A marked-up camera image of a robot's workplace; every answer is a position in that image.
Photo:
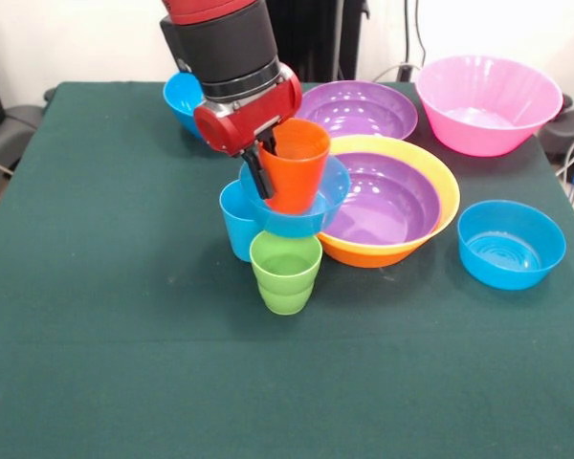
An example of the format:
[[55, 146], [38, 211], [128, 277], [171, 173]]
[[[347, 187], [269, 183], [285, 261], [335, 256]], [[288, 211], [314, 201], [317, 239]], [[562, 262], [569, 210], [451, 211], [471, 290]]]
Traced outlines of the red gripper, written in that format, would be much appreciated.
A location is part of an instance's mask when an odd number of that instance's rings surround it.
[[284, 63], [278, 64], [277, 82], [261, 92], [230, 102], [205, 99], [193, 118], [203, 140], [214, 150], [241, 157], [246, 163], [262, 200], [274, 196], [271, 179], [257, 156], [257, 140], [276, 155], [274, 128], [292, 118], [302, 101], [298, 76]]

